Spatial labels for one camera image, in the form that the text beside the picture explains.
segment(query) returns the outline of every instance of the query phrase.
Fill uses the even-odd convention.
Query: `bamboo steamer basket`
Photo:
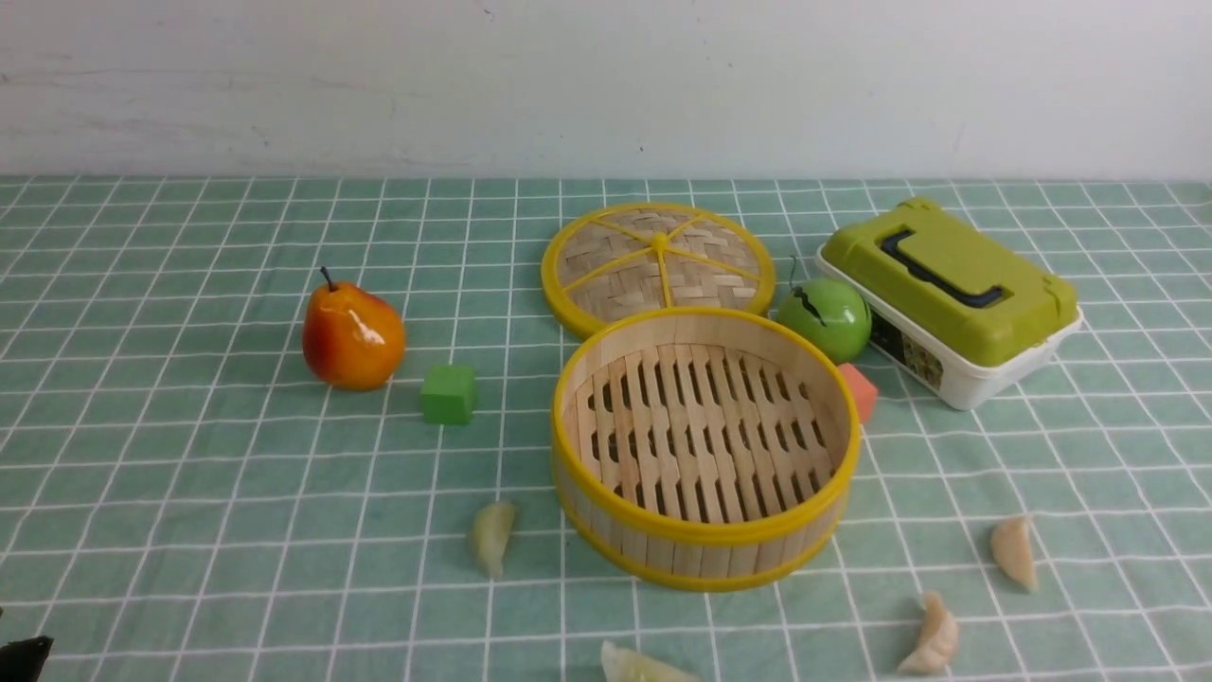
[[[736,222],[680,204],[622,204],[561,229],[543,253],[543,293],[581,338],[627,316],[674,306],[764,314],[774,262]]]
[[[766,317],[641,313],[560,376],[551,470],[577,532],[623,571],[692,591],[767,584],[846,508],[859,422],[837,368]]]

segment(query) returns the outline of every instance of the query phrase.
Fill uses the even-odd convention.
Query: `pear stem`
[[[326,268],[324,265],[320,265],[320,274],[322,274],[324,279],[328,282],[328,291],[336,291],[337,290],[337,285],[333,283],[332,282],[332,277],[328,276],[328,268]]]

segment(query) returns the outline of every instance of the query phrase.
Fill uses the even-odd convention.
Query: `toy apple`
[[[778,322],[839,366],[857,359],[871,337],[871,308],[853,286],[836,279],[794,286],[778,308]]]
[[[351,281],[311,292],[303,320],[303,360],[321,382],[347,391],[372,391],[391,379],[404,360],[404,320],[390,303]]]

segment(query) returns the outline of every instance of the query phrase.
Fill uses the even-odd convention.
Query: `green cube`
[[[429,424],[469,424],[475,400],[474,369],[435,366],[421,386],[421,415]]]

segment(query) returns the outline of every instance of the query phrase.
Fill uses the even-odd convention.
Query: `orange cube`
[[[854,366],[850,363],[841,365],[837,366],[837,371],[841,372],[842,379],[846,380],[850,394],[854,396],[854,407],[858,408],[858,422],[867,424],[867,420],[871,419],[871,413],[875,411],[875,399],[880,392],[876,391],[875,385],[868,382]]]

